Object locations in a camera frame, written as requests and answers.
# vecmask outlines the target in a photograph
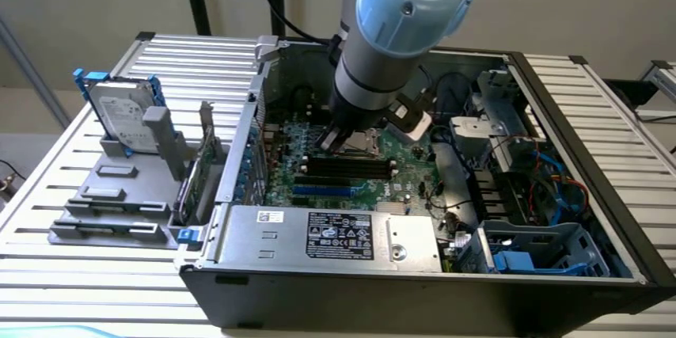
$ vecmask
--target motherboard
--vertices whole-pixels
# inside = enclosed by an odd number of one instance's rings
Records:
[[[265,125],[265,205],[434,215],[440,180],[426,136],[402,144],[381,128],[356,131],[342,149],[314,146],[324,126],[298,118]]]

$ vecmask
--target power supply label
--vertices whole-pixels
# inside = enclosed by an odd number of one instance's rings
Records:
[[[373,260],[370,215],[309,213],[305,253],[313,259]]]

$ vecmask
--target green circuit board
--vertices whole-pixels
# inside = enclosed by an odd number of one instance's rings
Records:
[[[397,173],[385,179],[349,179],[349,196],[306,196],[293,194],[294,177],[302,177],[302,157],[334,158],[314,147],[322,126],[305,121],[286,121],[278,128],[272,141],[268,141],[269,176],[266,182],[265,205],[278,207],[310,207],[344,210],[374,210],[378,202],[400,203],[409,215],[429,215],[441,212],[428,211],[425,199],[418,193],[420,183],[430,192],[438,183],[438,174],[428,137],[414,144],[401,143],[384,129],[365,131],[369,151],[354,149],[338,154],[360,160],[396,161]]]

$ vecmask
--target metal rack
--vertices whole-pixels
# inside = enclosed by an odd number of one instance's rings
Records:
[[[254,40],[156,35],[134,42],[113,74],[158,75],[172,118],[188,139],[201,136],[198,103],[213,101],[216,133],[229,142],[256,74],[254,46]],[[676,180],[662,159],[626,125],[586,66],[568,57],[526,58],[676,270]],[[88,325],[118,336],[250,336],[210,326],[176,274],[176,252],[48,244],[49,225],[98,159],[100,135],[85,106],[0,213],[0,327]],[[641,184],[650,188],[637,188]],[[634,203],[642,194],[650,197],[650,207]],[[676,332],[674,316],[676,302],[668,301],[637,316],[601,317],[568,336],[665,338]],[[260,332],[257,336],[328,335]]]

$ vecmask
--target white wall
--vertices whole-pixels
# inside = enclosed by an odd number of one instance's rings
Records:
[[[286,0],[289,17],[328,36],[340,0]],[[206,0],[212,30],[269,33],[264,0]],[[54,88],[77,66],[109,69],[140,30],[194,33],[188,0],[0,0],[0,14]],[[446,46],[584,55],[601,75],[633,78],[650,59],[676,59],[673,0],[474,0]],[[0,52],[0,86],[24,84]]]

